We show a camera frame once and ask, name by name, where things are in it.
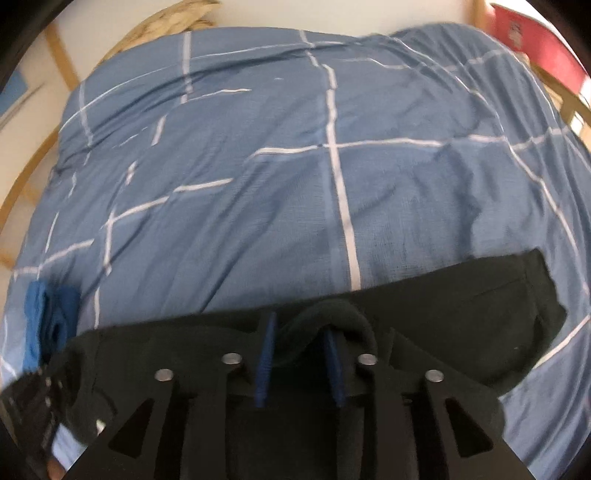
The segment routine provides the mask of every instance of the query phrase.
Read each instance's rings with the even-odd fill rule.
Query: red object
[[[492,5],[492,34],[511,50],[522,51],[577,95],[587,72],[554,32],[537,20],[500,5]]]

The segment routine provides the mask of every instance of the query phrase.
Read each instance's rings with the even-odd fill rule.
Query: metal screw
[[[357,361],[361,365],[375,365],[376,363],[378,363],[378,359],[375,357],[375,355],[372,355],[371,353],[362,353],[357,357]]]
[[[226,365],[239,365],[242,363],[242,355],[239,353],[226,353],[222,357],[222,362]]]
[[[154,374],[159,382],[170,382],[174,378],[174,372],[168,368],[161,368]]]
[[[443,373],[439,370],[428,370],[425,373],[425,378],[433,383],[439,383],[443,381]]]

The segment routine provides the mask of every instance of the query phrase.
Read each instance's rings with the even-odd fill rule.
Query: blue folded cloth
[[[25,296],[25,372],[47,363],[76,336],[79,306],[80,292],[74,287],[52,288],[43,280],[30,283]]]

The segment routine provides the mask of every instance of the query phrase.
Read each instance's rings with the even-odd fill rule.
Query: blue duvet cover
[[[80,289],[83,332],[537,247],[568,318],[502,399],[505,438],[557,478],[591,421],[590,160],[528,68],[469,27],[161,38],[67,104],[9,289],[2,377],[21,372],[36,278]],[[58,459],[79,452],[61,430]]]

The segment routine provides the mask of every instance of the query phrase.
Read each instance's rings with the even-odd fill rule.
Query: white grid pattern
[[[312,43],[310,42],[307,37],[305,32],[300,31],[300,37],[302,39],[303,44],[310,48],[310,49],[314,49],[316,48],[318,45],[342,45],[342,42],[331,42],[331,41],[327,41],[327,42],[316,42],[316,43]],[[252,50],[259,50],[259,49],[266,49],[266,48],[280,48],[280,47],[291,47],[291,46],[300,46],[302,45],[302,43],[293,43],[293,44],[279,44],[279,45],[268,45],[268,46],[260,46],[260,47],[253,47],[253,48],[247,48],[244,50],[235,50],[235,51],[230,51],[230,52],[222,52],[222,53],[213,53],[213,54],[207,54],[207,55],[202,55],[202,56],[197,56],[197,57],[190,57],[190,40],[187,42],[186,40],[187,36],[184,36],[184,43],[183,43],[183,60],[182,60],[182,68],[183,68],[183,74],[186,76],[186,92],[183,95],[183,97],[181,98],[181,102],[183,102],[183,98],[188,95],[190,92],[193,91],[193,86],[192,83],[190,82],[190,78],[188,78],[188,82],[187,82],[187,76],[189,73],[189,69],[187,68],[187,66],[189,65],[189,61],[190,60],[194,60],[194,59],[202,59],[205,57],[214,57],[214,56],[225,56],[225,55],[230,55],[230,54],[236,54],[236,53],[244,53],[247,51],[252,51]],[[428,59],[430,62],[432,62],[432,65],[435,67],[439,67],[441,69],[443,69],[444,71],[450,73],[451,71],[457,70],[460,66],[457,65],[452,65],[452,66],[447,66],[447,67],[443,67],[441,65],[439,65],[436,61],[434,61],[431,57],[429,57],[428,55],[419,52],[411,47],[409,47],[408,45],[406,45],[406,43],[404,43],[402,40],[398,39],[398,38],[392,38],[392,37],[388,37],[391,41],[397,42],[402,44],[405,48],[407,48],[409,51],[413,52],[415,55],[418,55],[420,57],[426,58]],[[474,59],[469,59],[467,62],[463,63],[461,66],[467,66],[467,65],[474,65],[474,64],[482,64],[485,61],[487,61],[489,58],[493,58],[495,56],[507,53],[510,54],[512,56],[514,56],[513,52],[511,52],[510,50],[508,50],[505,46],[503,46],[502,44],[498,43],[495,39],[491,38],[491,40],[493,40],[494,42],[496,42],[501,49],[499,50],[493,50],[490,52],[487,52],[486,54],[482,55],[481,57],[477,57]],[[318,69],[321,69],[320,64],[318,62],[318,60],[316,59],[316,57],[310,52],[309,49],[306,50],[306,55],[308,56],[308,58],[310,59],[311,64]],[[380,65],[383,68],[386,69],[392,69],[392,70],[402,70],[402,69],[406,69],[406,68],[411,68],[408,65],[405,64],[401,64],[401,65],[384,65],[381,62],[372,59],[372,58],[359,58],[359,59],[344,59],[343,61],[371,61],[373,63],[376,63],[378,65]],[[421,66],[426,66],[426,64],[422,61],[420,61]],[[82,127],[83,130],[87,136],[87,147],[89,148],[89,152],[87,153],[87,156],[85,158],[85,161],[83,163],[83,165],[86,165],[86,163],[88,162],[88,159],[90,157],[90,153],[92,150],[90,150],[91,146],[92,146],[92,141],[93,141],[93,134],[89,128],[89,124],[88,124],[88,118],[87,118],[87,109],[90,108],[92,105],[94,105],[96,102],[98,102],[99,100],[101,100],[102,98],[104,98],[105,96],[107,96],[108,94],[110,94],[111,92],[113,92],[114,90],[117,90],[118,88],[120,88],[121,86],[127,85],[135,80],[138,80],[140,78],[143,78],[145,76],[151,75],[153,73],[156,72],[160,72],[162,70],[165,70],[167,68],[173,67],[174,65],[171,66],[167,66],[167,67],[162,67],[160,69],[157,70],[153,70],[151,72],[139,75],[137,77],[134,77],[132,79],[129,79],[125,82],[122,82],[112,88],[110,88],[109,90],[107,90],[106,92],[103,92],[102,94],[100,94],[99,96],[97,96],[96,98],[94,98],[93,100],[91,100],[89,103],[85,103],[84,101],[84,95],[85,95],[85,82],[82,82],[80,89],[79,89],[79,110],[77,112],[75,112],[69,119],[67,119],[64,124],[62,125],[62,127],[60,128],[60,132],[78,115],[80,115],[80,119],[81,119],[81,123],[82,123]],[[330,153],[330,158],[331,158],[331,165],[333,167],[333,177],[335,178],[335,185],[337,188],[337,197],[339,200],[339,213],[341,215],[341,220],[342,220],[342,224],[343,224],[343,230],[345,232],[345,238],[346,238],[346,247],[347,247],[347,252],[348,252],[348,260],[349,260],[349,269],[350,269],[350,275],[351,275],[351,288],[352,289],[356,289],[356,288],[360,288],[361,287],[361,278],[359,275],[359,265],[358,265],[358,261],[357,261],[357,257],[356,257],[356,248],[355,248],[355,236],[354,236],[354,231],[352,228],[352,224],[350,221],[350,214],[349,214],[349,210],[348,210],[348,203],[347,203],[347,198],[346,198],[346,190],[345,190],[345,184],[344,181],[342,179],[342,172],[340,171],[340,160],[339,160],[339,149],[340,148],[350,148],[350,147],[358,147],[358,146],[369,146],[369,145],[397,145],[397,144],[409,144],[409,145],[415,145],[416,147],[423,147],[423,148],[439,148],[443,145],[445,145],[448,142],[438,142],[438,141],[429,141],[429,140],[419,140],[419,139],[412,139],[412,138],[391,138],[391,139],[385,139],[385,140],[364,140],[364,141],[357,141],[357,142],[349,142],[349,143],[343,143],[343,144],[338,144],[336,141],[336,135],[335,135],[335,122],[336,122],[336,118],[337,118],[337,110],[336,110],[336,103],[335,103],[335,92],[337,89],[337,82],[336,82],[336,75],[334,70],[329,67],[328,65],[323,64],[322,68],[325,69],[328,80],[329,80],[329,89],[326,91],[326,102],[327,102],[327,109],[329,111],[329,120],[328,120],[328,124],[326,125],[326,134],[327,134],[327,143],[319,146],[319,145],[309,145],[306,147],[297,147],[297,148],[283,148],[283,147],[263,147],[259,150],[257,150],[256,152],[254,152],[252,155],[250,155],[249,159],[253,159],[259,155],[265,155],[265,154],[278,154],[278,155],[289,155],[289,154],[298,154],[298,153],[303,153],[303,152],[307,152],[307,151],[312,151],[312,150],[316,150],[318,148],[326,148],[329,150]],[[526,72],[532,77],[534,83],[537,85],[538,90],[540,90],[540,93],[542,95],[542,97],[544,97],[545,101],[548,103],[548,106],[550,108],[550,111],[554,117],[554,119],[556,120],[556,115],[549,103],[549,100],[547,99],[546,95],[543,94],[543,92],[541,91],[541,88],[539,87],[537,81],[535,80],[535,78],[533,77],[533,75],[531,74],[531,72],[528,71],[528,69],[524,66],[524,69],[526,70]],[[563,136],[566,141],[568,142],[569,146],[571,146],[571,148],[573,150],[575,150],[576,154],[579,156],[579,158],[581,159],[581,161],[583,162],[583,164],[585,165],[585,167],[590,171],[591,173],[591,167],[589,167],[589,165],[587,164],[586,160],[584,159],[584,157],[582,156],[582,154],[580,153],[580,151],[576,148],[576,146],[573,144],[573,142],[570,140],[570,138],[567,136],[568,135],[568,127],[565,127],[565,129],[560,129],[560,128],[549,128],[547,132],[545,132],[543,135],[540,135],[539,137],[532,137],[527,139],[525,142],[519,143],[519,144],[515,144],[515,145],[511,145],[509,143],[508,138],[505,135],[503,126],[501,124],[501,120],[498,116],[498,114],[496,113],[496,111],[494,109],[492,109],[492,107],[490,106],[490,104],[488,103],[488,101],[482,96],[482,94],[480,92],[478,92],[477,90],[473,90],[468,88],[457,76],[453,76],[453,78],[455,80],[457,80],[469,93],[477,96],[480,100],[482,100],[487,107],[495,113],[498,122],[499,122],[499,126],[502,130],[502,135],[497,136],[497,137],[486,137],[486,136],[481,136],[481,135],[469,135],[467,136],[465,139],[468,141],[474,141],[474,142],[483,142],[483,143],[488,143],[488,142],[504,142],[512,157],[514,158],[515,162],[519,165],[519,167],[525,171],[525,173],[528,175],[528,177],[536,182],[537,184],[540,185],[541,190],[543,192],[544,197],[546,198],[546,200],[548,201],[548,204],[550,205],[550,207],[552,208],[552,210],[554,211],[554,213],[556,214],[557,218],[559,219],[566,235],[567,238],[569,240],[569,242],[571,243],[571,246],[573,247],[573,251],[575,253],[576,259],[577,259],[577,265],[580,265],[580,255],[579,255],[579,250],[577,248],[576,242],[574,240],[574,235],[572,234],[572,231],[570,229],[570,226],[568,225],[566,218],[564,217],[563,212],[558,208],[556,201],[553,199],[552,195],[550,194],[545,182],[543,179],[541,179],[540,177],[536,176],[531,169],[529,169],[529,167],[523,162],[523,160],[517,155],[517,151],[522,151],[526,148],[528,148],[530,145],[534,145],[534,144],[539,144],[541,142],[543,142],[546,138],[550,137],[550,136],[555,136],[555,135],[561,135]],[[250,91],[250,89],[236,89],[236,90],[219,90],[218,92],[213,92],[211,94],[205,94],[202,95],[198,98],[194,98],[192,100],[198,100],[200,98],[204,98],[207,96],[211,96],[211,95],[216,95],[218,93],[235,93],[235,92],[247,92]],[[152,140],[152,145],[155,145],[158,143],[160,136],[162,134],[162,130],[164,128],[164,121],[165,121],[166,115],[164,115],[157,124],[157,128],[156,128],[156,132],[154,135],[154,138]],[[125,142],[123,142],[121,145],[124,145],[127,141],[131,140],[132,138],[134,138],[136,135],[133,135],[132,137],[128,138]],[[126,177],[126,182],[125,184],[129,184],[129,182],[131,182],[131,179],[133,178],[133,175],[135,173],[135,168],[136,168],[136,162],[134,162],[128,169],[128,174]],[[214,181],[214,182],[210,182],[208,184],[197,184],[197,185],[182,185],[177,187],[176,189],[174,189],[174,192],[186,192],[186,191],[195,191],[195,190],[200,190],[202,188],[209,188],[212,186],[220,186],[226,183],[229,183],[230,181],[232,181],[232,179],[223,179],[223,180],[218,180],[218,181]],[[72,195],[72,192],[74,190],[74,187],[76,185],[76,173],[74,172],[73,174],[73,178],[72,178],[72,189],[70,191],[70,194],[68,195],[68,197],[70,197]],[[110,237],[112,236],[112,227],[114,225],[114,223],[122,218],[125,218],[129,215],[133,215],[135,213],[139,213],[139,212],[143,212],[149,208],[152,208],[154,206],[157,205],[161,205],[163,203],[165,203],[170,196],[164,196],[161,197],[159,199],[153,200],[151,202],[147,202],[144,203],[142,205],[138,205],[136,207],[133,207],[131,209],[126,210],[125,212],[121,213],[118,216],[115,216],[114,214],[114,210],[111,211],[110,215],[109,215],[109,219],[107,221],[107,223],[105,224],[107,226],[107,238],[109,238],[109,240],[106,240],[106,242],[110,242]],[[54,218],[54,222],[52,224],[52,227],[50,229],[50,233],[48,235],[48,239],[47,239],[47,244],[46,244],[46,252],[48,250],[48,246],[50,243],[50,239],[51,239],[51,234],[53,233],[53,228],[55,225],[55,222],[57,220],[59,212],[57,212],[56,217]],[[19,275],[22,274],[37,274],[38,276],[40,275],[41,270],[51,264],[52,262],[59,260],[60,258],[64,258],[66,255],[68,255],[71,252],[77,251],[79,249],[83,249],[83,248],[88,248],[90,247],[92,244],[94,243],[94,239],[90,239],[84,242],[79,242],[77,244],[74,244],[68,248],[66,248],[65,250],[62,250],[52,256],[50,256],[49,258],[47,258],[45,261],[43,261],[41,263],[41,265],[39,265],[38,267],[24,267],[24,268],[20,268],[17,269],[13,272],[13,276],[14,278],[18,278]],[[110,247],[111,244],[109,243],[109,248],[107,249],[107,247],[105,248],[105,262],[104,262],[104,267],[105,267],[105,271],[111,272],[112,271],[112,266],[111,266],[111,262],[110,262]],[[589,288],[587,286],[587,283],[585,281],[585,279],[582,277],[582,284],[583,284],[583,290],[586,292],[587,295],[589,295]],[[99,326],[99,318],[100,318],[100,287],[98,287],[95,291],[95,294],[93,296],[93,302],[94,302],[94,308],[95,308],[95,328]],[[577,335],[577,333],[579,331],[581,331],[583,329],[583,327],[585,325],[588,324],[589,322],[589,318],[590,316],[586,316],[578,325],[577,327],[559,344],[557,345],[553,350],[551,350],[550,352],[548,352],[546,355],[544,355],[544,357],[542,357],[537,365],[535,366],[538,367],[540,365],[542,365],[543,363],[545,363],[546,361],[548,361],[550,358],[552,358],[555,354],[559,353],[562,349],[564,349],[569,343],[570,341]],[[4,337],[4,344],[2,346],[2,355],[0,355],[0,362],[2,363],[2,365],[5,367],[5,369],[7,369],[8,371],[10,371],[12,374],[15,374],[14,369],[8,365],[5,361],[4,361],[4,352],[5,352],[5,348],[6,348],[6,341],[8,338],[8,325],[6,322],[6,319],[4,320],[4,325],[5,325],[5,337]]]

